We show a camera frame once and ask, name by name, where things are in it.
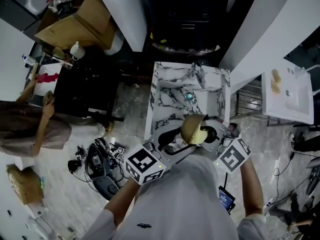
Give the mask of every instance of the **ceramic washbasin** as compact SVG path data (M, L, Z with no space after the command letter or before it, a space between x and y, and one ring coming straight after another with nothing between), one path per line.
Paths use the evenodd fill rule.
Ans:
M286 59L275 64L274 69L281 77L281 82L277 84L280 93L272 90L272 71L262 74L262 113L312 125L314 100L310 74Z
M155 62L144 132L146 140L159 127L177 125L191 113L229 121L229 71L202 66L205 73L202 89L196 77L190 77L190 68L191 64Z

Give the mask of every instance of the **white shirt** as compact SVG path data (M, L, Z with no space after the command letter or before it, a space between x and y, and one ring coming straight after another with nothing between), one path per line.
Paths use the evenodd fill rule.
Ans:
M236 228L218 198L216 179L208 158L189 155L141 187L118 229L113 214L103 210L82 240L267 240L261 214L244 218Z

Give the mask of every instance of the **brown cardboard box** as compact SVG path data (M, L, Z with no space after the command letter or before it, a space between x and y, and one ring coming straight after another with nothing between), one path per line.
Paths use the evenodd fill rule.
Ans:
M70 49L77 41L83 47L98 45L111 48L117 25L102 0L75 0L75 14L61 20L50 9L45 13L35 37L44 42Z
M24 205L40 202L44 198L40 177L31 169L19 170L14 164L7 166L9 181Z

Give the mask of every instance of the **white mug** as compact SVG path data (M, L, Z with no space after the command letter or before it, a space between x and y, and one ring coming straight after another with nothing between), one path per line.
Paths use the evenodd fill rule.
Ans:
M70 49L70 54L72 54L72 59L75 61L81 59L83 56L85 56L85 49L79 45L79 42L75 42L75 44Z

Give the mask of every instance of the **gray tiled floor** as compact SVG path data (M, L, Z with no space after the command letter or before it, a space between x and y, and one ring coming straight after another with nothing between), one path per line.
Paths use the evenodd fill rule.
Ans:
M125 145L128 149L143 143L145 121L148 109L150 86L121 84L118 88L118 97L115 102L114 115L124 117L124 122L115 122L113 131L107 135L107 139L116 138L116 141ZM259 176L264 200L277 196L277 178L272 179L275 162L280 159L280 171L289 162L288 134L293 130L291 126L267 127L265 121L251 117L238 120L243 139L253 151L252 160ZM68 143L62 151L42 149L36 159L36 171L45 178L44 195L49 212L44 219L56 230L65 226L73 226L77 234L81 236L91 225L102 207L106 204L98 193L91 190L84 182L73 177L67 169L68 160L73 158L77 145L87 148L93 139L87 139L80 143ZM311 160L309 156L296 155L288 169L280 176L278 181L279 197L286 196L310 173L305 169ZM219 184L223 185L225 174L218 171ZM305 195L307 183L302 184L296 192L301 206L308 199ZM229 175L226 189L236 198L236 207L231 213L232 219L237 223L244 217L242 198L241 175L237 171ZM319 189L316 189L316 201L319 201ZM284 203L283 208L289 208L290 203ZM278 239L286 234L286 225L278 218L268 217L267 228L269 238Z

